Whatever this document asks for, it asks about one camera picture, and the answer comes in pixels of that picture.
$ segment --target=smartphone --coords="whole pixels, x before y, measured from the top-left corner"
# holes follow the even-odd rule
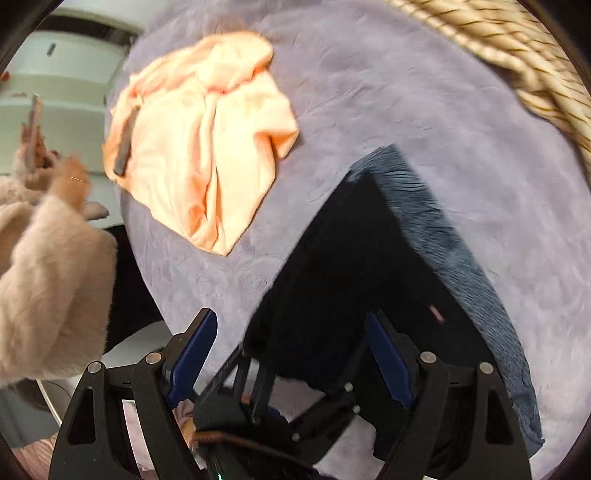
[[[33,101],[31,110],[29,111],[29,139],[27,142],[27,154],[25,156],[25,165],[30,173],[35,173],[37,169],[37,129],[39,120],[41,118],[41,99],[35,93],[33,94]]]

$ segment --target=blue gripper pad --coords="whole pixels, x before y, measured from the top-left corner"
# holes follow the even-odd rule
[[[369,347],[378,363],[390,396],[399,401],[404,408],[410,408],[415,401],[413,393],[415,379],[412,378],[413,375],[409,371],[409,366],[394,346],[394,341],[387,332],[384,323],[380,321],[375,313],[368,313],[365,319],[365,332],[368,337]]]
[[[181,335],[189,338],[182,338],[182,342],[186,344],[171,369],[170,389],[166,396],[171,408],[190,398],[193,392],[193,386],[217,336],[216,314],[213,310],[202,309]]]

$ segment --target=person's hand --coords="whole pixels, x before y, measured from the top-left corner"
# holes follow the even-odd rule
[[[21,124],[20,148],[21,158],[27,154],[27,145],[31,138],[30,127],[27,124]],[[41,127],[37,126],[37,146],[35,149],[35,166],[43,168],[47,156],[47,147],[45,146],[45,137],[41,134]]]
[[[61,198],[77,212],[82,212],[86,196],[90,193],[90,183],[86,167],[77,157],[68,157],[59,164],[49,193]]]

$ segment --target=white fur coat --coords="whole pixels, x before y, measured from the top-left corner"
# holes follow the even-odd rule
[[[0,386],[100,359],[115,282],[115,239],[25,183],[0,179]]]

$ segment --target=orange shirt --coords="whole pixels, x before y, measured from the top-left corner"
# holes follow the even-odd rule
[[[133,75],[103,147],[107,176],[153,217],[205,251],[227,255],[299,133],[252,32],[210,35]],[[113,173],[126,120],[141,107],[125,175]]]

